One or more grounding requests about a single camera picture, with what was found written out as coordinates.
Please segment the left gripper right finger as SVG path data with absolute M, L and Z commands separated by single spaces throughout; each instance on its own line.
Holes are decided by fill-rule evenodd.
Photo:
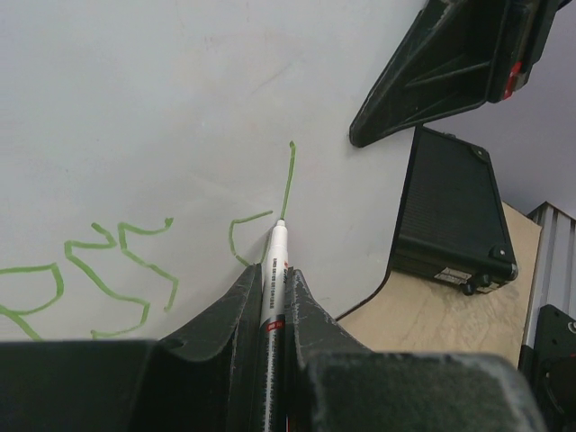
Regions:
M 526 379 L 496 355 L 374 352 L 288 277 L 291 431 L 544 431 Z

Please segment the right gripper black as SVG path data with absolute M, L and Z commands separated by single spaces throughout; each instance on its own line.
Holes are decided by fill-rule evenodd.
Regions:
M 527 84 L 566 5 L 426 2 L 351 122 L 351 144 L 363 148 L 487 100 L 509 99 Z

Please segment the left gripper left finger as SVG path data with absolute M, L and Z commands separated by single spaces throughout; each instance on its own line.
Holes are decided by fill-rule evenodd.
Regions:
M 4 431 L 246 431 L 261 268 L 159 340 L 4 342 Z

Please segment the white whiteboard black frame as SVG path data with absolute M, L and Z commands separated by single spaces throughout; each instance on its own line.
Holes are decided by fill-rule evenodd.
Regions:
M 160 338 L 288 228 L 338 317 L 388 270 L 411 134 L 348 127 L 420 1 L 4 1 L 1 338 Z

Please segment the black keyboard case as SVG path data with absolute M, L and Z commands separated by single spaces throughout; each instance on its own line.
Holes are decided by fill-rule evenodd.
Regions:
M 465 295 L 518 277 L 489 152 L 453 135 L 415 129 L 391 268 Z

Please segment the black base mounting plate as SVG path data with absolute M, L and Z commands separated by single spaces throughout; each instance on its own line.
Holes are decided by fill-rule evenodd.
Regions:
M 526 377 L 550 431 L 575 429 L 575 320 L 553 305 L 538 314 L 535 341 L 523 345 L 518 370 Z

